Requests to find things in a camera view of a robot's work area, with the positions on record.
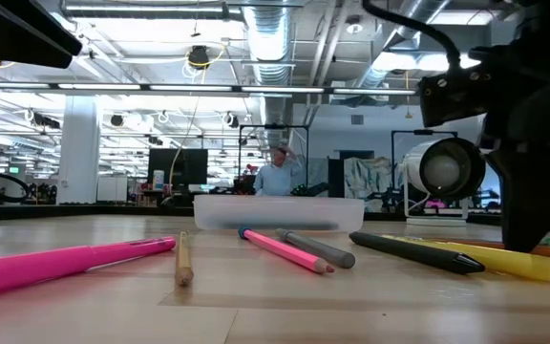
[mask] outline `wooden table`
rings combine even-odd
[[[192,218],[82,216],[0,222],[0,256],[159,237],[188,230],[193,285],[177,289],[162,253],[0,294],[0,343],[549,343],[550,284],[484,272],[451,274],[304,232],[356,255],[317,275]],[[499,229],[364,231],[497,240]],[[274,235],[271,231],[261,231]]]

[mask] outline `wooden pencil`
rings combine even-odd
[[[183,231],[180,233],[180,243],[178,245],[176,259],[176,283],[178,286],[188,286],[195,274],[192,271],[190,263],[190,243],[188,233]]]

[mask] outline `computer monitor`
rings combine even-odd
[[[152,182],[156,170],[164,171],[164,183],[169,183],[171,163],[177,153],[177,149],[150,149],[148,183]],[[173,169],[173,188],[176,189],[178,185],[206,184],[207,160],[206,149],[182,149]]]

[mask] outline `pink colored pencil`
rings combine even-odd
[[[173,248],[173,237],[134,242],[67,247],[0,258],[0,291],[27,286]]]
[[[298,248],[291,247],[273,239],[267,238],[264,235],[253,232],[249,228],[239,228],[239,236],[242,239],[249,240],[257,247],[262,247],[302,267],[310,269],[313,272],[334,272],[334,269],[324,259],[301,251]]]

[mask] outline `exposed ceiling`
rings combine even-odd
[[[395,11],[402,1],[379,1],[378,6]],[[205,7],[216,11],[222,2],[203,1],[66,1],[64,6],[75,6],[74,16],[69,11],[62,11],[58,0],[42,0],[43,6],[52,11],[56,18],[75,34],[84,44],[83,51],[66,70],[3,62],[0,67],[0,81],[32,82],[108,82],[108,83],[199,83],[203,75],[188,69],[187,54],[193,46],[206,46],[213,62],[204,75],[206,84],[251,85],[255,84],[252,65],[255,63],[247,42],[247,28],[237,20],[205,20],[202,13]],[[231,15],[241,15],[239,4],[252,1],[228,1]],[[352,86],[377,57],[378,51],[371,44],[375,40],[377,28],[381,21],[366,14],[359,0],[336,2],[329,0],[313,1],[263,1],[263,3],[282,6],[295,5],[291,8],[291,53],[286,64],[289,65],[292,85],[306,86],[315,61],[316,49],[319,47],[320,34],[328,33],[324,56],[328,46],[334,44],[333,55],[329,66],[325,61],[318,61],[324,73],[325,84]],[[95,15],[93,9],[99,6],[127,6],[127,11],[107,11],[106,15]],[[195,19],[154,19],[141,15],[138,9],[162,9],[162,6],[185,7],[190,18]],[[328,21],[328,11],[332,20]],[[491,45],[496,33],[490,22],[497,15],[497,9],[490,7],[489,1],[453,0],[442,11],[432,24],[438,25],[448,33],[462,52],[470,47]],[[348,21],[353,17],[355,32]],[[340,35],[336,29],[341,27]],[[392,50],[381,54],[380,69],[407,69],[407,73],[388,73],[383,86],[391,88],[414,88],[416,82],[426,75],[434,75],[446,68],[442,49],[429,37],[421,37],[416,49]],[[315,112],[311,130],[334,131],[346,125],[350,131],[416,128],[421,125],[419,109],[415,106],[415,97],[390,97],[379,99],[380,106],[361,106],[350,109],[342,105],[330,105],[330,99],[323,98]],[[99,96],[103,108],[104,120],[101,140],[101,158],[103,173],[108,170],[120,170],[120,166],[139,165],[134,175],[144,175],[145,168],[138,152],[145,153],[153,146],[143,136],[146,132],[155,137],[170,138],[163,140],[165,146],[178,147],[189,127],[189,117],[197,105],[198,111],[190,134],[204,135],[203,141],[189,139],[184,147],[213,148],[211,154],[216,157],[221,149],[230,148],[233,152],[239,135],[237,129],[224,124],[222,117],[227,114],[236,116],[240,123],[263,123],[261,118],[260,99],[258,97],[180,97],[180,96]],[[292,107],[294,121],[302,123],[307,113],[307,103],[303,98]],[[411,105],[407,116],[407,105]],[[64,125],[65,95],[39,93],[14,93],[0,90],[0,163],[11,157],[27,156],[35,161],[47,163],[50,168],[32,169],[35,174],[56,173],[57,153],[60,144],[60,130],[37,127],[31,123],[32,114],[40,114],[54,119]],[[119,115],[127,118],[124,126],[115,127],[111,117]],[[364,115],[364,125],[350,126],[349,115]],[[259,155],[264,148],[262,140],[250,140],[244,148],[246,153]],[[257,162],[258,159],[247,158],[242,161]],[[213,161],[223,171],[236,171],[233,160]]]

